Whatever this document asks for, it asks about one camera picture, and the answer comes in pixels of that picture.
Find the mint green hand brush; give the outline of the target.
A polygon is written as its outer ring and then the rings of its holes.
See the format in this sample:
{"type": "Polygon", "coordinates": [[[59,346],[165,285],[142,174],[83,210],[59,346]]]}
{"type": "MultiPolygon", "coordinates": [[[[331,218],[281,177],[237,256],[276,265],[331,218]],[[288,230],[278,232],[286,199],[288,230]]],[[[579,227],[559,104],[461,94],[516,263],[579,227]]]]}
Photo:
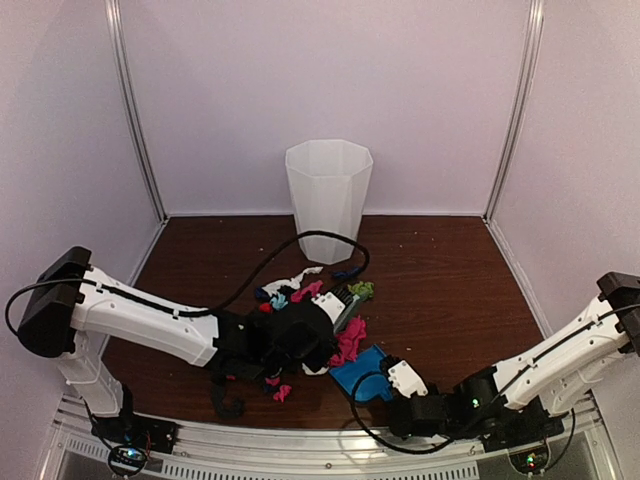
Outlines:
{"type": "Polygon", "coordinates": [[[337,334],[344,331],[350,320],[358,313],[361,304],[364,302],[364,297],[359,294],[352,293],[347,287],[333,289],[332,293],[343,306],[339,311],[336,321],[334,322],[333,331],[337,334]]]}

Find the large pink paper scrap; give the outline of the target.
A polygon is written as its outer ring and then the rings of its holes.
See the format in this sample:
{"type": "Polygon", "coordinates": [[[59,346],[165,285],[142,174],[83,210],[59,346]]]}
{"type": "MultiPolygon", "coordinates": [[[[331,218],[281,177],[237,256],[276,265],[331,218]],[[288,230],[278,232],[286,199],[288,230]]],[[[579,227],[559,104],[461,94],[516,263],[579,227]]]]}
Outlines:
{"type": "Polygon", "coordinates": [[[341,367],[346,363],[355,362],[358,356],[360,344],[367,337],[366,321],[360,316],[352,318],[344,331],[336,335],[338,350],[331,357],[331,368],[341,367]]]}

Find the blue plastic dustpan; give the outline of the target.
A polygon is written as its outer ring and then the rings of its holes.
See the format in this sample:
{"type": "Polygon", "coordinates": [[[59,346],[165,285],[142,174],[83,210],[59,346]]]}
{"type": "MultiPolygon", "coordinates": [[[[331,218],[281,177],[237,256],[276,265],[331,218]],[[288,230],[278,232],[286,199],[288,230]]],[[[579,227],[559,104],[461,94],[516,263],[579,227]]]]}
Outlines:
{"type": "Polygon", "coordinates": [[[364,406],[374,400],[389,402],[392,400],[391,385],[380,368],[381,362],[386,357],[386,353],[378,345],[373,345],[361,352],[354,362],[331,368],[329,375],[345,396],[350,398],[357,381],[371,374],[359,384],[355,394],[355,404],[364,406]]]}

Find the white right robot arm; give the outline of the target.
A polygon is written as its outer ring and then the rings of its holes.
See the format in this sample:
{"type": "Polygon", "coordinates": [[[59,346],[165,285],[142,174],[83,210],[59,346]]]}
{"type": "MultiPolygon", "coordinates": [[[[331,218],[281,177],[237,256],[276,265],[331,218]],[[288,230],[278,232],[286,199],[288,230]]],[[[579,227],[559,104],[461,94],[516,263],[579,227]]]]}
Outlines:
{"type": "Polygon", "coordinates": [[[609,272],[569,324],[526,352],[467,377],[452,392],[427,385],[404,360],[386,369],[388,426],[397,437],[479,438],[486,449],[563,432],[563,418],[617,362],[639,352],[639,278],[609,272]]]}

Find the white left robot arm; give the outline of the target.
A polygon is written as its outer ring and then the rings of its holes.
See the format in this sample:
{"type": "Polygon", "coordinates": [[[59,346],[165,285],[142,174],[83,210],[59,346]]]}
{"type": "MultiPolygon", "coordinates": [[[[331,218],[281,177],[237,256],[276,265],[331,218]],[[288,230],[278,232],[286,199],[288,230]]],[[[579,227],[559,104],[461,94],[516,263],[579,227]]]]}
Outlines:
{"type": "Polygon", "coordinates": [[[237,315],[175,303],[129,287],[75,246],[27,288],[15,330],[31,353],[57,362],[66,382],[123,444],[144,424],[129,410],[130,393],[90,345],[91,332],[124,339],[207,369],[222,387],[230,377],[264,379],[297,366],[317,373],[337,350],[335,326],[346,306],[333,293],[305,295],[272,313],[237,315]]]}

